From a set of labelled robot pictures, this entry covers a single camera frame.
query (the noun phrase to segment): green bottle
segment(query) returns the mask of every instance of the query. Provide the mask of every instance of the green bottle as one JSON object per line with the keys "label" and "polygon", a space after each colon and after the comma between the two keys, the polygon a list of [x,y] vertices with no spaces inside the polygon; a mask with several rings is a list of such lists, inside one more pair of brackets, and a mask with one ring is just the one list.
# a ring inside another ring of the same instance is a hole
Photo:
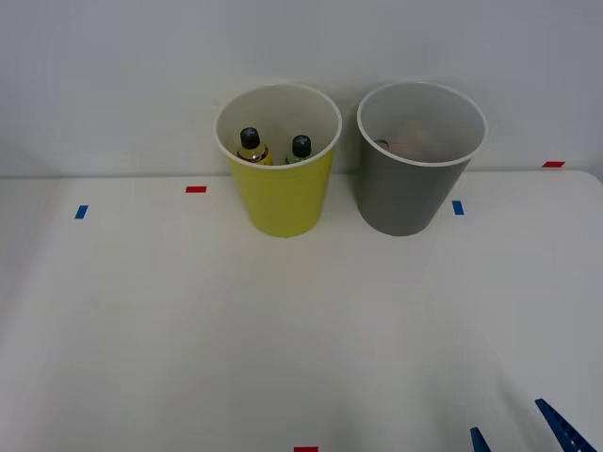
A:
{"label": "green bottle", "polygon": [[285,163],[291,165],[293,163],[302,162],[303,160],[310,158],[311,153],[312,141],[310,141],[310,137],[307,137],[306,135],[297,135],[293,138],[291,151],[287,154]]}
{"label": "green bottle", "polygon": [[260,141],[260,135],[253,127],[241,130],[241,147],[236,156],[257,165],[272,165],[272,155],[268,146]]}

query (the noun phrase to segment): white table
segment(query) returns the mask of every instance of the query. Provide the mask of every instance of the white table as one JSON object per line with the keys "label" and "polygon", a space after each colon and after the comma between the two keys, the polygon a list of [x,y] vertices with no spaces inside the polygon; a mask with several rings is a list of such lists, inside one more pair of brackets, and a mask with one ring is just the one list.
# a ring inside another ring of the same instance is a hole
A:
{"label": "white table", "polygon": [[345,176],[291,239],[229,177],[0,181],[0,449],[549,452],[539,397],[602,449],[602,235],[578,171],[467,173],[401,238]]}

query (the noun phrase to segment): red tape marker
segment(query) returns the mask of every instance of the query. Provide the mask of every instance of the red tape marker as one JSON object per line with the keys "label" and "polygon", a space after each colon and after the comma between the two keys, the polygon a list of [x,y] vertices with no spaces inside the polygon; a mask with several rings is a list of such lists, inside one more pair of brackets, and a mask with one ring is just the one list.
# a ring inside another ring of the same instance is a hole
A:
{"label": "red tape marker", "polygon": [[561,168],[565,162],[545,162],[543,168]]}
{"label": "red tape marker", "polygon": [[188,186],[187,193],[205,193],[207,191],[206,186]]}

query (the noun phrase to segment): black bottle cap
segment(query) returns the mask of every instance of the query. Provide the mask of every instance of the black bottle cap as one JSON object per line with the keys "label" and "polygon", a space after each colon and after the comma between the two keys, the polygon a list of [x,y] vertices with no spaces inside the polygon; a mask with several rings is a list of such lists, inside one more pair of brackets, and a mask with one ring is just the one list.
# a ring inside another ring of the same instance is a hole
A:
{"label": "black bottle cap", "polygon": [[293,138],[293,144],[291,145],[291,151],[293,155],[299,158],[305,158],[312,153],[312,141],[310,137],[306,135],[297,135]]}
{"label": "black bottle cap", "polygon": [[241,130],[241,146],[245,149],[255,149],[260,145],[260,134],[253,127]]}

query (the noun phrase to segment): tape marker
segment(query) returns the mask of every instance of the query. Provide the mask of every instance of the tape marker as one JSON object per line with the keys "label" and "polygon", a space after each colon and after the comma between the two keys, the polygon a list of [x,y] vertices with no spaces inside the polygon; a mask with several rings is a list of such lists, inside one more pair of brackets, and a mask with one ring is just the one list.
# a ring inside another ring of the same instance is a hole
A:
{"label": "tape marker", "polygon": [[77,209],[77,213],[75,214],[75,219],[84,219],[86,212],[88,212],[88,206],[80,205],[79,209]]}
{"label": "tape marker", "polygon": [[543,165],[543,168],[561,168],[563,165],[565,165],[565,162],[545,162],[545,164]]}
{"label": "tape marker", "polygon": [[464,215],[463,205],[460,201],[453,201],[452,208],[454,208],[454,215]]}
{"label": "tape marker", "polygon": [[188,186],[187,193],[205,193],[207,191],[206,186]]}

